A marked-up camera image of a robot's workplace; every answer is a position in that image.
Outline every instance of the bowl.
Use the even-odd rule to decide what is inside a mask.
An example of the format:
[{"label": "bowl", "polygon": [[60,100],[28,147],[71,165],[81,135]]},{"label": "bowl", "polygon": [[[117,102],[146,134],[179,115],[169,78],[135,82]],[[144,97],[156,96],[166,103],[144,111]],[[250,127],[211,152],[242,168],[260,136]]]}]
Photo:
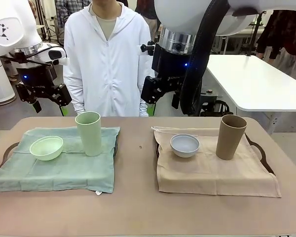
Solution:
[{"label": "bowl", "polygon": [[199,141],[196,137],[188,134],[177,134],[170,141],[173,152],[182,158],[195,155],[199,149]]},{"label": "bowl", "polygon": [[52,160],[63,151],[64,141],[61,137],[49,136],[35,141],[31,147],[31,154],[39,160]]}]

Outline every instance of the green towel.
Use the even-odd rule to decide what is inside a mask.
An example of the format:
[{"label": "green towel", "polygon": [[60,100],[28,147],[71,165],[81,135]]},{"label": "green towel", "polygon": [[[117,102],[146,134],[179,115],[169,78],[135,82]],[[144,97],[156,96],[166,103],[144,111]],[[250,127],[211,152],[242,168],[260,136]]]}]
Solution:
[{"label": "green towel", "polygon": [[[11,158],[0,168],[0,192],[89,189],[111,194],[118,133],[119,127],[102,128],[102,153],[87,157],[76,127],[27,131]],[[54,160],[41,161],[30,153],[31,144],[45,136],[64,140],[63,152]]]}]

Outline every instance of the small object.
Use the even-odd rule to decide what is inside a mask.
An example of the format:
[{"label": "small object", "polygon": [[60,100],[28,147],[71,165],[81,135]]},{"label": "small object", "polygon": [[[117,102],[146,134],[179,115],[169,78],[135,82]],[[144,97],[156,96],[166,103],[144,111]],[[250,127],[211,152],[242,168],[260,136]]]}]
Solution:
[{"label": "small object", "polygon": [[39,160],[52,160],[63,151],[64,141],[58,136],[43,137],[35,141],[31,147],[31,154]]},{"label": "small object", "polygon": [[102,152],[101,116],[96,112],[84,112],[75,117],[84,152],[95,157]]},{"label": "small object", "polygon": [[9,81],[10,82],[16,82],[17,81],[17,77],[10,77],[10,76],[8,76],[8,78],[9,78]]},{"label": "small object", "polygon": [[170,141],[173,152],[182,158],[195,155],[199,149],[199,141],[196,137],[188,134],[177,134]]},{"label": "small object", "polygon": [[247,121],[236,115],[222,117],[216,147],[220,159],[231,160],[247,128]]},{"label": "small object", "polygon": [[148,55],[153,56],[154,54],[154,45],[155,42],[153,42],[152,40],[148,42],[148,45],[142,44],[142,46],[140,47],[142,53],[148,51]]},{"label": "small object", "polygon": [[182,45],[181,43],[177,43],[177,44],[175,45],[175,49],[176,49],[177,51],[181,51],[182,48],[183,48],[183,45]]}]

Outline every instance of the plaid shirt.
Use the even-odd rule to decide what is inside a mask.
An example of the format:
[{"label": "plaid shirt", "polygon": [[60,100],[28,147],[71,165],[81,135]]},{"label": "plaid shirt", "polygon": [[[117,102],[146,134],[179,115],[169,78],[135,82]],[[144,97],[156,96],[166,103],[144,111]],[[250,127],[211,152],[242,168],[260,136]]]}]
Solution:
[{"label": "plaid shirt", "polygon": [[91,0],[55,0],[58,27],[64,28],[69,16],[82,10],[91,3]]}]

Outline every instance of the white table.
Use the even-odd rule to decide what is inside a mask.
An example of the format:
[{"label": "white table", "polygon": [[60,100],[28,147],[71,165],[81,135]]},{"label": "white table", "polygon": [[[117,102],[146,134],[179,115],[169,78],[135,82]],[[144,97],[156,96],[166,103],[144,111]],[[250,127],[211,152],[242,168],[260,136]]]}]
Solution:
[{"label": "white table", "polygon": [[42,29],[42,28],[45,28],[45,26],[44,25],[36,25],[37,30]]},{"label": "white table", "polygon": [[207,68],[239,109],[274,112],[270,134],[281,112],[296,112],[296,80],[255,56],[211,55]]},{"label": "white table", "polygon": [[[224,51],[223,51],[223,54],[226,54],[226,50],[227,50],[227,45],[228,45],[228,41],[230,38],[238,38],[240,39],[239,43],[238,43],[238,47],[236,48],[235,50],[235,53],[239,53],[240,51],[240,48],[241,48],[241,40],[243,38],[251,38],[253,33],[254,33],[254,28],[252,27],[247,27],[246,29],[236,33],[235,35],[231,35],[231,36],[227,36],[225,37],[225,47],[224,47]],[[257,38],[256,40],[259,39],[259,37],[262,35],[262,33],[264,32],[264,27],[259,27],[258,29],[258,33],[257,33]],[[222,36],[220,36],[217,40],[216,40],[216,43],[215,43],[215,46],[214,46],[214,49],[217,51],[217,52],[221,52],[222,50],[222,41],[223,41],[223,38]]]}]

